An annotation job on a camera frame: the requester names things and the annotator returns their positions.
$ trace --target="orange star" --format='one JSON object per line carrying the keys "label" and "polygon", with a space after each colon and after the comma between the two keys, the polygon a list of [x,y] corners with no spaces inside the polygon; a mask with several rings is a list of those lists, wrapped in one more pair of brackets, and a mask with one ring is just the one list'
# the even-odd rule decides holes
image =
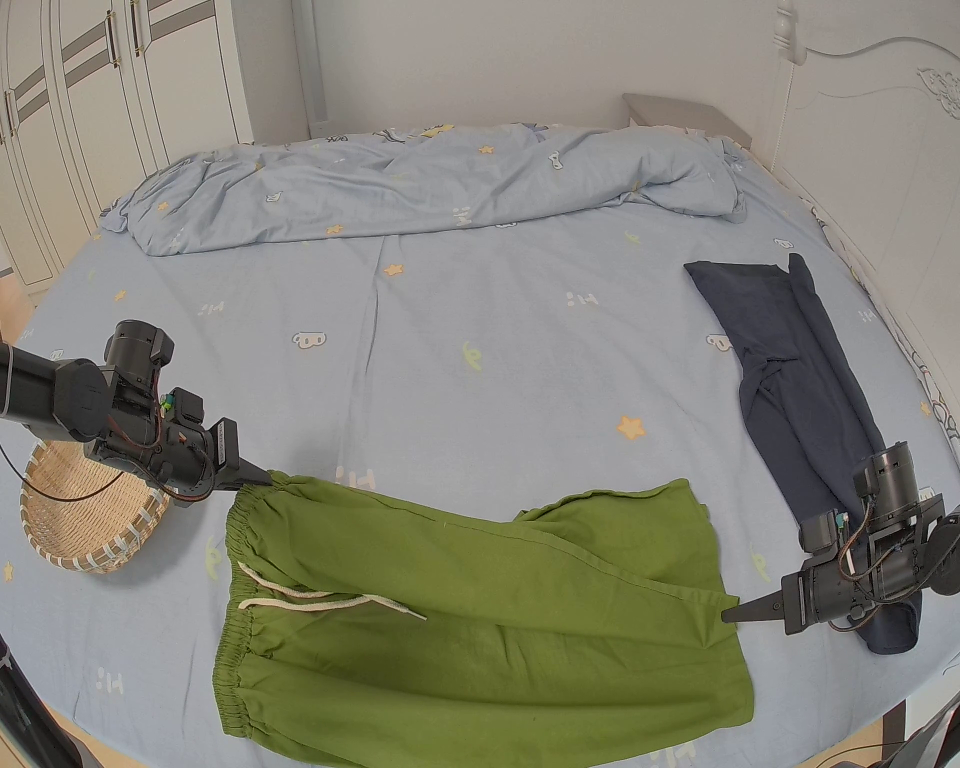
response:
{"label": "orange star", "polygon": [[643,429],[643,421],[640,419],[628,419],[627,417],[620,418],[620,426],[617,428],[618,432],[622,432],[627,436],[628,440],[636,440],[640,435],[647,434]]}

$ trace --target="green pants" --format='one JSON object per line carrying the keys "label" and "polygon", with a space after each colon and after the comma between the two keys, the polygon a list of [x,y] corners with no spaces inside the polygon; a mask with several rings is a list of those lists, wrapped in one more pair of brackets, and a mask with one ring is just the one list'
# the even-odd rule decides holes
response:
{"label": "green pants", "polygon": [[509,523],[274,482],[227,518],[226,733],[335,767],[574,768],[753,717],[685,480]]}

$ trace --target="wicker basket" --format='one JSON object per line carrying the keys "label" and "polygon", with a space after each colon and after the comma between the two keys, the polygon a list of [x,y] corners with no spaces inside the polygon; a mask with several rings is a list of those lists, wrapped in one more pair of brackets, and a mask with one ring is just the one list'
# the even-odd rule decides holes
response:
{"label": "wicker basket", "polygon": [[[71,498],[96,491],[116,473],[87,459],[80,443],[40,443],[26,477],[50,495]],[[69,503],[51,501],[24,485],[20,518],[30,545],[47,562],[67,570],[109,573],[143,545],[169,503],[166,493],[124,473],[104,492]]]}

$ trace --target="white headboard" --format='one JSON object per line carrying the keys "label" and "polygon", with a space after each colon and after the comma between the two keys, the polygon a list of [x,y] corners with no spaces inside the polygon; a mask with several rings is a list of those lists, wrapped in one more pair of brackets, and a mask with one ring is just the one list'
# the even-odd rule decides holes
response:
{"label": "white headboard", "polygon": [[753,151],[808,199],[960,457],[960,6],[779,0]]}

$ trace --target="floor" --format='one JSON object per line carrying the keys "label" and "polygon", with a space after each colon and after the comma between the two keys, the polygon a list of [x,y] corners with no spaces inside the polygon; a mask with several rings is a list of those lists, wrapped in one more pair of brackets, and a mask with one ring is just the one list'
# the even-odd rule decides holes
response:
{"label": "floor", "polygon": [[[23,289],[17,282],[16,277],[8,275],[0,277],[0,335],[5,341],[14,341],[23,332],[23,329],[30,321],[34,308],[27,301]],[[73,735],[80,738],[89,747],[97,759],[103,764],[104,768],[143,768],[143,766],[129,757],[114,752],[109,747],[105,747],[95,738],[81,731],[73,723],[59,716],[54,712],[54,717],[60,723],[60,726]],[[883,728],[880,721],[868,726],[862,731],[855,733],[846,741],[841,742],[822,755],[812,757],[798,768],[818,768],[818,764],[830,755],[835,755],[842,750],[851,747],[862,747],[869,744],[879,744],[883,740]],[[880,749],[862,749],[856,752],[845,753],[835,760],[828,760],[821,768],[829,768],[841,760],[849,759],[861,765],[870,765],[872,762],[880,760]],[[0,768],[20,768],[23,763],[20,762],[13,752],[5,745],[0,738]]]}

